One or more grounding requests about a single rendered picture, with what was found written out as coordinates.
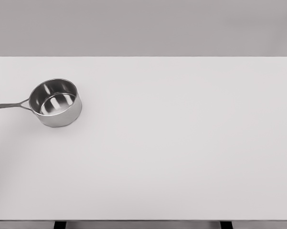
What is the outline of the steel saucepan with long handle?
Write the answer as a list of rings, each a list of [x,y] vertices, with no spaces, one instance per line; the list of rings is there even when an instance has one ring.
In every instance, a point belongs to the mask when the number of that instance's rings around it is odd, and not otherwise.
[[[0,109],[19,107],[31,111],[48,127],[64,127],[81,114],[82,101],[77,87],[66,79],[50,79],[34,88],[28,99],[0,104]]]

